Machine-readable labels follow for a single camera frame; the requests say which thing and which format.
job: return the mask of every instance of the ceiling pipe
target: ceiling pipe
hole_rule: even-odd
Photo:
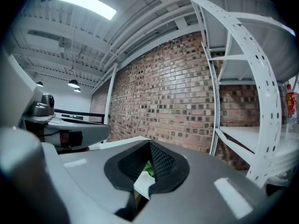
[[[158,36],[156,34],[153,34],[151,36],[149,36],[147,39],[144,39],[141,43],[139,43],[138,45],[134,46],[131,50],[130,50],[130,55],[135,53],[136,51],[138,51],[139,49],[141,49],[143,46],[146,46],[147,44],[149,44],[150,42],[154,41],[155,39],[159,39],[159,37],[164,36],[170,32],[176,31],[176,27],[173,27],[172,29],[165,31],[162,34],[159,34]]]
[[[153,27],[154,25],[156,25],[157,23],[168,19],[169,17],[182,13],[186,10],[192,9],[193,6],[192,4],[190,5],[186,5],[183,7],[179,7],[178,9],[172,10],[171,12],[168,12],[166,14],[163,14],[162,16],[159,16],[158,18],[156,18],[155,20],[151,21],[150,23],[148,23],[147,25],[145,25],[144,27],[142,27],[141,29],[139,29],[136,33],[134,33],[129,39],[127,39],[115,52],[116,54],[120,54],[121,52],[119,52],[121,49],[123,49],[125,46],[128,46],[128,44],[130,44],[130,42],[133,42],[134,39],[136,39],[138,36],[140,36],[141,34],[143,34],[146,30],[149,30],[151,27]],[[107,67],[109,67],[109,65],[113,62],[113,60],[115,59],[115,56],[111,56],[110,59],[108,60],[108,62],[105,64],[104,69],[106,69]]]
[[[176,39],[180,36],[186,35],[186,34],[190,34],[193,32],[198,32],[200,31],[199,29],[199,25],[198,24],[193,24],[190,25],[186,28],[182,28],[170,33],[167,33],[166,35],[163,35],[161,37],[159,37],[158,39],[153,40],[152,42],[150,42],[149,44],[146,44],[145,46],[141,47],[140,49],[138,49],[137,51],[135,51],[133,54],[131,54],[126,60],[124,60],[121,65],[119,66],[119,70],[121,70],[122,68],[126,67],[127,65],[129,65],[134,59],[136,59],[137,57],[141,56],[142,54],[152,50],[153,48],[165,43],[165,42],[169,42],[170,40]]]
[[[186,17],[186,16],[190,16],[190,15],[193,15],[195,14],[195,12],[189,12],[189,13],[186,13],[186,14],[183,14],[183,15],[180,15],[180,16],[177,16],[177,17],[174,17],[174,18],[171,18],[170,20],[166,21],[166,22],[163,22],[161,24],[159,24],[158,26],[154,27],[153,29],[149,30],[148,32],[144,33],[142,36],[138,37],[137,39],[135,39],[134,41],[132,41],[128,46],[126,46],[124,49],[122,49],[120,51],[120,54],[125,52],[130,46],[132,46],[134,43],[136,43],[137,41],[139,41],[141,38],[143,38],[144,36],[148,35],[149,33],[155,31],[156,29],[166,25],[167,23],[170,23],[172,21],[175,21],[176,19],[179,19],[179,18],[183,18],[183,17]]]
[[[116,45],[118,45],[119,41],[121,41],[122,39],[124,39],[130,32],[133,32],[133,29],[142,24],[143,20],[147,19],[149,16],[151,16],[152,14],[154,14],[155,12],[168,7],[169,5],[172,5],[174,3],[177,3],[181,0],[169,0],[165,3],[162,3],[156,7],[154,7],[153,9],[149,10],[147,13],[145,13],[143,16],[141,16],[140,18],[136,19],[135,22],[133,22],[131,25],[129,25],[127,27],[127,29],[125,29],[120,36],[113,42],[113,45],[111,45],[111,47],[109,48],[109,51],[113,51],[113,49],[116,47]],[[101,63],[103,63],[103,61],[106,59],[108,55],[108,52],[105,54],[105,56],[102,58]]]

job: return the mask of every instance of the fluorescent light panel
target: fluorescent light panel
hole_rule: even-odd
[[[116,14],[116,11],[113,8],[109,7],[108,5],[98,0],[60,0],[60,1],[65,1],[65,2],[78,5],[80,7],[84,7],[109,20],[111,20],[113,16]]]
[[[289,28],[289,27],[287,27],[287,26],[285,26],[285,25],[282,25],[282,28],[285,29],[285,30],[287,30],[287,31],[288,31],[289,33],[291,33],[293,36],[296,36],[296,33],[294,32],[293,29],[291,29],[291,28]]]

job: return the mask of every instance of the ceiling light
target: ceiling light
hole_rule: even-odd
[[[37,82],[36,85],[43,87],[43,83],[41,81]]]
[[[98,0],[60,0],[69,2],[80,7],[84,7],[88,10],[91,10],[107,19],[111,20],[113,16],[116,14],[116,11],[109,7],[108,5],[98,1]]]
[[[71,80],[71,81],[68,83],[68,85],[71,86],[71,87],[74,87],[74,88],[79,88],[78,81],[76,81],[76,80]]]

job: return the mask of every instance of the white metal shelf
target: white metal shelf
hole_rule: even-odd
[[[218,134],[216,133],[216,129],[219,128],[220,125],[220,94],[219,94],[219,85],[217,82],[217,75],[215,71],[215,67],[213,64],[213,61],[211,59],[211,54],[209,50],[204,46],[204,43],[201,43],[204,52],[206,54],[206,57],[208,59],[209,69],[211,72],[211,78],[212,78],[212,84],[213,84],[213,94],[214,94],[214,104],[216,111],[214,112],[214,127],[213,127],[213,138],[212,138],[212,145],[210,149],[210,155],[215,156],[216,154],[216,148],[218,143]]]
[[[201,31],[206,30],[205,49],[211,52],[220,51],[223,47],[225,51],[223,57],[207,56],[209,62],[224,61],[214,88],[219,87],[222,79],[226,84],[231,80],[234,84],[254,82],[257,86],[260,126],[215,127],[214,132],[250,165],[247,177],[262,187],[269,177],[290,170],[299,160],[299,135],[283,131],[281,137],[282,110],[277,83],[277,80],[284,82],[299,73],[299,56],[293,49],[294,34],[279,22],[282,19],[268,0],[241,0],[239,11],[230,9],[228,4],[231,0],[191,1],[198,20],[201,20],[199,11],[202,12],[204,24],[199,25],[204,26]],[[217,106],[219,104],[215,102],[215,115],[219,112]],[[246,148],[227,139],[224,133]],[[212,143],[211,149],[215,149],[216,145]]]
[[[236,18],[250,32],[269,59],[276,80],[284,83],[299,73],[299,53],[295,42],[295,33],[284,24],[274,4],[269,0],[208,0],[217,6],[218,12],[227,11],[227,16]],[[234,56],[243,55],[239,42],[230,31],[202,6],[194,6],[200,10],[204,24],[201,31],[206,30],[206,47],[212,51],[225,51],[227,59],[218,77],[220,85],[255,84],[255,78],[245,60]]]
[[[259,128],[255,127],[226,127],[221,126],[220,130],[228,134],[238,142],[242,143],[252,152],[256,152],[259,136]],[[288,150],[299,149],[299,126],[295,133],[287,133],[286,126],[282,126],[278,154]]]

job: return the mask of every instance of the green object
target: green object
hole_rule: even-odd
[[[154,170],[150,161],[148,161],[147,164],[145,165],[144,171],[148,172],[150,176],[154,177]]]

